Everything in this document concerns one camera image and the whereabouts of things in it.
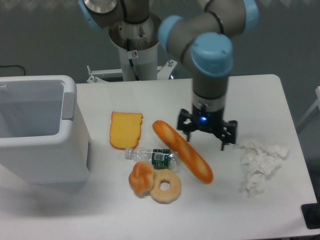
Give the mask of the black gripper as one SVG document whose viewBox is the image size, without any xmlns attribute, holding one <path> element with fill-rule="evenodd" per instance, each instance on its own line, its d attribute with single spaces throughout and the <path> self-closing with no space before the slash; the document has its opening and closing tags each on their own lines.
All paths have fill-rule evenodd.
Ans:
<svg viewBox="0 0 320 240">
<path fill-rule="evenodd" d="M 223 151 L 226 145 L 236 143 L 238 134 L 238 121 L 224 121 L 224 110 L 224 108 L 221 108 L 218 111 L 202 112 L 193 105 L 191 114 L 182 108 L 178 115 L 177 130 L 186 135 L 187 142 L 191 139 L 191 133 L 196 130 L 214 134 L 217 138 L 220 138 L 220 150 Z"/>
</svg>

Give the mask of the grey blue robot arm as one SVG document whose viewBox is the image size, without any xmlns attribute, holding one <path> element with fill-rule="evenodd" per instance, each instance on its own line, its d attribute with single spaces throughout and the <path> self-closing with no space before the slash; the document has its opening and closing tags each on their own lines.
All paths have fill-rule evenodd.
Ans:
<svg viewBox="0 0 320 240">
<path fill-rule="evenodd" d="M 150 11 L 147 0 L 81 0 L 79 6 L 93 29 L 108 28 L 118 48 L 124 81 L 157 77 L 161 45 L 192 76 L 192 111 L 182 109 L 177 129 L 189 136 L 211 133 L 223 145 L 234 144 L 238 123 L 223 119 L 230 71 L 231 38 L 254 28 L 259 10 L 253 0 L 202 0 L 203 13 L 186 20 L 164 20 Z"/>
</svg>

